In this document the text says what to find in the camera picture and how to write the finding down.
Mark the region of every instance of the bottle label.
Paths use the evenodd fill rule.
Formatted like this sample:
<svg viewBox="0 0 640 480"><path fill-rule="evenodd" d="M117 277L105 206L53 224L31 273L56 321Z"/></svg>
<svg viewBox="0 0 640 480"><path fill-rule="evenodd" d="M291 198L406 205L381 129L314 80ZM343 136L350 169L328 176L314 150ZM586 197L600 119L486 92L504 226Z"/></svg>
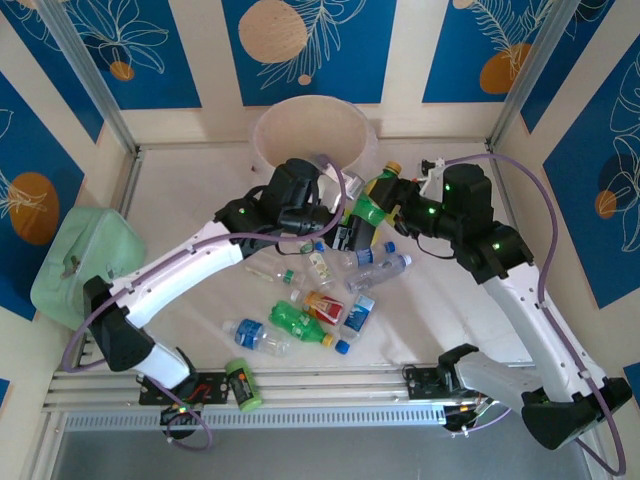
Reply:
<svg viewBox="0 0 640 480"><path fill-rule="evenodd" d="M323 282L331 278L331 271L325 263L324 258L322 258L322 255L312 253L309 255L309 260L311 260L311 265L313 265L313 268Z"/></svg>
<svg viewBox="0 0 640 480"><path fill-rule="evenodd" d="M329 325L335 325L340 320L344 303L318 292L310 292L305 297L302 308L312 317Z"/></svg>
<svg viewBox="0 0 640 480"><path fill-rule="evenodd" d="M291 280L293 280L293 274L294 274L293 270L287 270L287 273L285 273L284 277L282 277L282 281L287 285L291 285Z"/></svg>
<svg viewBox="0 0 640 480"><path fill-rule="evenodd" d="M373 263L373 250L371 250L370 248L356 250L356 257L358 258L358 266Z"/></svg>
<svg viewBox="0 0 640 480"><path fill-rule="evenodd" d="M261 327L262 324L260 322L244 319L240 322L238 330L236 330L235 342L242 347L253 350L256 347L258 331Z"/></svg>
<svg viewBox="0 0 640 480"><path fill-rule="evenodd" d="M296 338L302 339L302 336L307 330L307 325L311 321L311 317L307 314L302 314L298 317L298 323L296 323L291 329L291 335Z"/></svg>
<svg viewBox="0 0 640 480"><path fill-rule="evenodd" d="M344 325L356 332L362 330L362 326L364 325L364 322L367 321L367 317L369 317L375 303L375 300L372 298L369 298L366 295L359 295L356 303L351 308L347 319L344 321Z"/></svg>
<svg viewBox="0 0 640 480"><path fill-rule="evenodd" d="M270 277L269 275L267 275L266 273L259 272L258 270L255 270L255 269L253 269L253 268L251 268L251 267L244 267L244 269L245 269L247 272L249 272L249 273L251 273L251 274L255 275L256 277L259 277L259 278L261 278L261 279L263 279L263 280L266 280L267 282L273 282L273 278L271 278L271 277Z"/></svg>
<svg viewBox="0 0 640 480"><path fill-rule="evenodd" d="M244 368L234 370L227 375L227 378L229 379L229 385L233 390L233 396L236 397L238 405L242 405L255 396L251 385L249 385L249 379L247 378Z"/></svg>

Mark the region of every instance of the white floor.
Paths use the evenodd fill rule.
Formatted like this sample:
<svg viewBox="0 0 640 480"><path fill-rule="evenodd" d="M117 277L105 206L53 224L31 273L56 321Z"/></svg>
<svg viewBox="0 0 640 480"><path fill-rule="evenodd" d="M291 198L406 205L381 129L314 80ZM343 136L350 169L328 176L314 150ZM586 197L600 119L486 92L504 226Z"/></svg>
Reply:
<svg viewBox="0 0 640 480"><path fill-rule="evenodd" d="M386 161L394 160L404 167L404 176L413 177L422 158L455 158L484 151L480 143L383 141L375 164L357 170L368 179ZM251 162L252 153L246 144L146 151L128 219L147 243L148 260L199 230L229 200L243 196L255 181ZM489 163L484 166L493 180ZM493 206L496 218L506 222L495 182ZM247 358L256 369L433 363L445 350L465 342L477 345L498 361L530 361L504 314L469 273L455 261L421 253L413 241L386 227L385 238L393 239L400 252L410 254L414 264L400 277L373 290L378 298L374 316L361 341L346 356L332 348L297 341L295 351L285 358L237 346L220 329L225 320L251 318L268 323L271 307L288 297L287 288L263 282L247 273L242 264L176 299L154 318L148 331L165 344L182 348L202 369L220 368L238 356ZM449 251L442 241L423 238L421 243L434 253ZM275 255L272 248L268 253ZM301 269L303 258L282 258L292 268ZM354 300L342 286L332 295L344 301L347 308Z"/></svg>

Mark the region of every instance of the blue bottle cap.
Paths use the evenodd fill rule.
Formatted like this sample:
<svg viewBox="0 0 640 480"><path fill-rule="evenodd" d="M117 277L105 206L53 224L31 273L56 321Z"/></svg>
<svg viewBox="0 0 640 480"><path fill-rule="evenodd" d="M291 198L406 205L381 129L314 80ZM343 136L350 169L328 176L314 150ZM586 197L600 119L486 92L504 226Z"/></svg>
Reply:
<svg viewBox="0 0 640 480"><path fill-rule="evenodd" d="M336 343L336 352L344 355L349 351L349 347L350 345L344 340L338 340L338 343Z"/></svg>

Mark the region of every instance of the gray floor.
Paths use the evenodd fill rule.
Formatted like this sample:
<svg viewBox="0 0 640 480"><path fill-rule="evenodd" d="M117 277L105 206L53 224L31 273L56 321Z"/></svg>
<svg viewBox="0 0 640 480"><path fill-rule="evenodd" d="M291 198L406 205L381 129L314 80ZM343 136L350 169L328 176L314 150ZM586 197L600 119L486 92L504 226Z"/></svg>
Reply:
<svg viewBox="0 0 640 480"><path fill-rule="evenodd" d="M194 436L190 441L202 440ZM228 430L215 450L167 445L159 432L70 433L56 480L421 480L589 478L576 445L550 452L510 414L470 438L440 427Z"/></svg>

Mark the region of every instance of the blue bottle label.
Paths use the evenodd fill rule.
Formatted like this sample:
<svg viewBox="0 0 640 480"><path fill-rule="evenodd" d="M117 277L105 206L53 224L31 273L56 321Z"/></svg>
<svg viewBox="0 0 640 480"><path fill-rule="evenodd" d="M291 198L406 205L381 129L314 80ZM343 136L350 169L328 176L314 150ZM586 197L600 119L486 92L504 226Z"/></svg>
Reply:
<svg viewBox="0 0 640 480"><path fill-rule="evenodd" d="M364 325L364 322L367 321L375 303L375 300L367 297L366 295L358 296L356 303L351 307L351 311L349 312L347 319L344 321L344 325L356 332L362 330L362 326Z"/></svg>
<svg viewBox="0 0 640 480"><path fill-rule="evenodd" d="M236 330L235 341L238 345L253 350L256 347L256 340L258 339L258 332L262 328L260 322L255 322L245 318Z"/></svg>
<svg viewBox="0 0 640 480"><path fill-rule="evenodd" d="M356 250L356 257L358 258L358 265L373 263L373 251L370 248Z"/></svg>

